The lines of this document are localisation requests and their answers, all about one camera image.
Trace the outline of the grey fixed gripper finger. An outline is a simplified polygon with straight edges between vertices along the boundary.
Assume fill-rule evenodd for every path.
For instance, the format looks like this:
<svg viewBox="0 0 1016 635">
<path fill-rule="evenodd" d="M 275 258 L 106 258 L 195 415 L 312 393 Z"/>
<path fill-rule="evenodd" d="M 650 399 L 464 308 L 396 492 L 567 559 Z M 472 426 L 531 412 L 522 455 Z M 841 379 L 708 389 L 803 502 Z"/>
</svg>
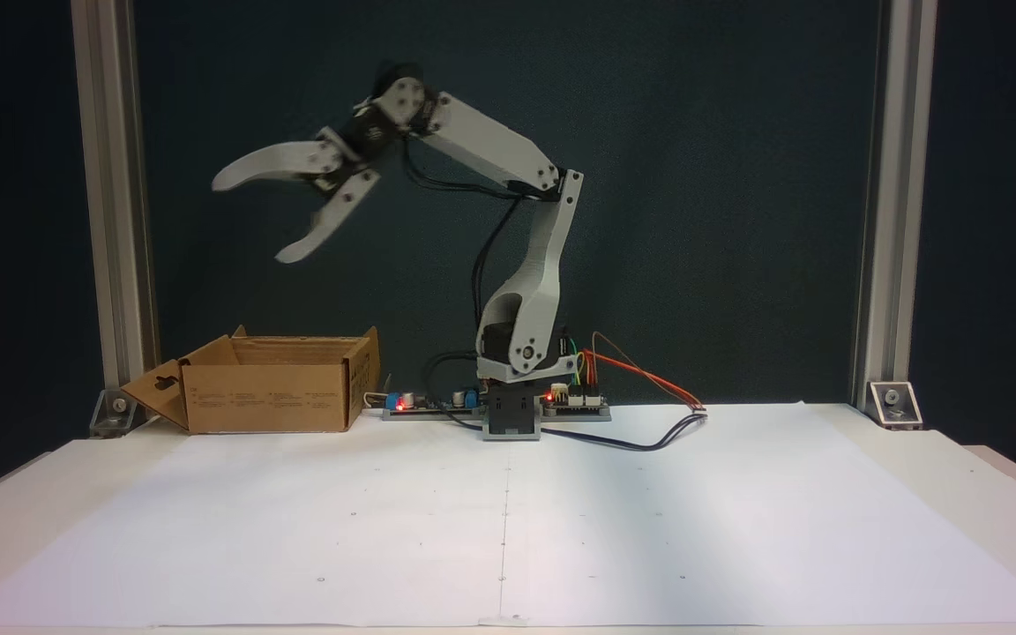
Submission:
<svg viewBox="0 0 1016 635">
<path fill-rule="evenodd" d="M 254 180 L 315 180 L 359 161 L 359 153 L 334 129 L 324 128 L 312 140 L 279 142 L 229 162 L 211 181 L 211 189 L 230 191 Z"/>
</svg>

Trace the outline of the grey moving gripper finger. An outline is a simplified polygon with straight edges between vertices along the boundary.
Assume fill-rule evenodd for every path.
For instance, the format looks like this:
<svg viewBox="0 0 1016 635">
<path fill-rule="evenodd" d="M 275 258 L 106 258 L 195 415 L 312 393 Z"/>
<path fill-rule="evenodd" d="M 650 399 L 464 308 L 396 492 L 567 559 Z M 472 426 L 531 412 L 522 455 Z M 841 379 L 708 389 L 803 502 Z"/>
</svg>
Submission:
<svg viewBox="0 0 1016 635">
<path fill-rule="evenodd" d="M 310 232 L 300 240 L 290 243 L 277 253 L 277 261 L 282 264 L 294 264 L 308 257 L 315 249 L 330 238 L 343 221 L 347 220 L 361 204 L 367 194 L 379 182 L 379 173 L 375 169 L 364 169 L 350 177 L 334 193 L 334 196 L 313 216 Z"/>
</svg>

